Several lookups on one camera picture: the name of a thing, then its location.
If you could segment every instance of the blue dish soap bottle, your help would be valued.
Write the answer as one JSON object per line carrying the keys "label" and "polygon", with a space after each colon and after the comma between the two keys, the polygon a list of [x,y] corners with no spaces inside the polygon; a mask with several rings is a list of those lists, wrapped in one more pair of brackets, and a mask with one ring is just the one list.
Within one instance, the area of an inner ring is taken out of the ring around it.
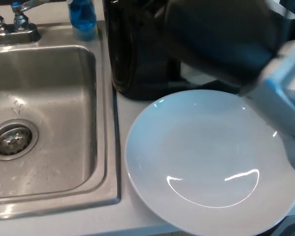
{"label": "blue dish soap bottle", "polygon": [[97,19],[92,0],[67,0],[67,3],[74,31],[82,35],[97,35]]}

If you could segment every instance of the stainless steel sink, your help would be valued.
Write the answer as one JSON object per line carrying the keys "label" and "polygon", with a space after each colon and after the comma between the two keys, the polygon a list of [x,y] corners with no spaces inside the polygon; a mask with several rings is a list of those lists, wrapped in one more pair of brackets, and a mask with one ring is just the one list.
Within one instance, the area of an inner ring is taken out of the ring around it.
{"label": "stainless steel sink", "polygon": [[39,26],[36,43],[0,46],[0,218],[119,200],[105,23],[98,39]]}

